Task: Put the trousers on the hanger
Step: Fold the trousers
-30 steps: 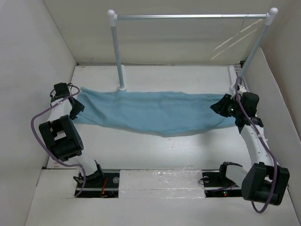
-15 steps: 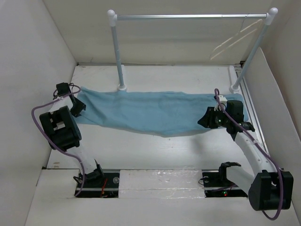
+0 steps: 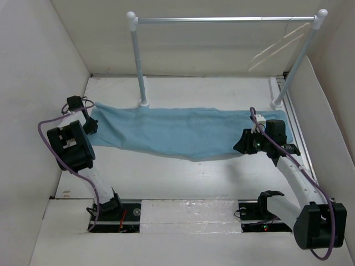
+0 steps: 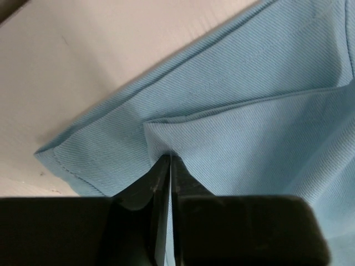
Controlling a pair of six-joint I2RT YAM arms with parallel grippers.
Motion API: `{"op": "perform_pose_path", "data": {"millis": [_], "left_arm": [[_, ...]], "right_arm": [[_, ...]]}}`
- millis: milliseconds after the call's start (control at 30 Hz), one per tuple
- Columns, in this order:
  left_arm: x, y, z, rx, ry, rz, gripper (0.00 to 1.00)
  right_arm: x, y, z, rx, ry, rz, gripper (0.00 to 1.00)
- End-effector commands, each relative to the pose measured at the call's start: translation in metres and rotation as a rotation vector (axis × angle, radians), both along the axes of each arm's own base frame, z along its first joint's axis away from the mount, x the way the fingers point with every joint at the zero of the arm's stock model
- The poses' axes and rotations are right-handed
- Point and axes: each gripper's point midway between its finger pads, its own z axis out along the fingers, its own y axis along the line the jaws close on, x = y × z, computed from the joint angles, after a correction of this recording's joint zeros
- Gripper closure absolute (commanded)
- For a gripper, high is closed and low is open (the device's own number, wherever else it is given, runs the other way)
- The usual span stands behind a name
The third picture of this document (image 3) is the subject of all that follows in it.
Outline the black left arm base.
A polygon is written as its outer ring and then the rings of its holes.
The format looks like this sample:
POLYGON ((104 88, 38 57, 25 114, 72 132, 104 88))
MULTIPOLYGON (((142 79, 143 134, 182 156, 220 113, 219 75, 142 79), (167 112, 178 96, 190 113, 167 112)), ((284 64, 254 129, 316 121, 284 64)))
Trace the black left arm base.
POLYGON ((139 233, 141 201, 123 201, 123 210, 100 214, 95 222, 96 212, 93 208, 87 208, 90 214, 88 229, 90 233, 139 233))

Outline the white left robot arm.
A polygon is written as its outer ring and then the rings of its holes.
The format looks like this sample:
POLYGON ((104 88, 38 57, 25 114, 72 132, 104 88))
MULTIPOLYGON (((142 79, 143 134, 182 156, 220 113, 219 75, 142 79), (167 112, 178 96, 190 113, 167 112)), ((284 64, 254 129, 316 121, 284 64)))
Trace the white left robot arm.
POLYGON ((84 99, 80 96, 67 98, 62 114, 65 115, 62 122, 47 131, 49 145, 60 158, 57 161, 59 167, 65 171, 66 168, 62 165, 65 163, 70 170, 94 184, 99 197, 88 211, 98 211, 100 216, 119 219, 124 212, 123 204, 118 194, 99 177, 94 167, 95 152, 89 136, 97 132, 98 120, 89 116, 84 108, 84 99))

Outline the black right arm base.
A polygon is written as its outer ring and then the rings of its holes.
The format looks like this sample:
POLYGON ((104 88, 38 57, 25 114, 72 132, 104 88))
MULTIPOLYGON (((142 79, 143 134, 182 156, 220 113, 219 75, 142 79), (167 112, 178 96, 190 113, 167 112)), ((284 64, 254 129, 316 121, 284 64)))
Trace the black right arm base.
POLYGON ((292 229, 274 214, 261 213, 256 200, 238 201, 234 216, 240 220, 242 233, 292 233, 292 229))

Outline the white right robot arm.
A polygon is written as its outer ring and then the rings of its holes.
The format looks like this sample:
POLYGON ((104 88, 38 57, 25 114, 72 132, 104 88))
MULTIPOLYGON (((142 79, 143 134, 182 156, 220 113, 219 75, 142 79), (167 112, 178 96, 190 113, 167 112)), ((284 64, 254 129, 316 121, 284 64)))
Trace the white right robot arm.
POLYGON ((251 118, 253 127, 244 129, 234 150, 253 155, 264 152, 286 178, 298 205, 280 191, 261 192, 254 203, 240 202, 243 220, 262 221, 279 218, 292 232, 303 250, 339 248, 344 243, 347 210, 326 196, 315 180, 297 160, 298 147, 287 142, 286 124, 267 120, 261 115, 251 118))

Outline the light blue trousers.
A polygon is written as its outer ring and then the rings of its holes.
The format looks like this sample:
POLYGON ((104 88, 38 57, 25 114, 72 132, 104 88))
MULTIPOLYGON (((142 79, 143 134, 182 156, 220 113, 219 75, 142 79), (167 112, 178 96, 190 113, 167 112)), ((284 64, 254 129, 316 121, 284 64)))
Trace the light blue trousers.
POLYGON ((253 122, 249 110, 139 107, 117 109, 96 103, 93 146, 115 147, 191 161, 241 156, 233 149, 253 122))

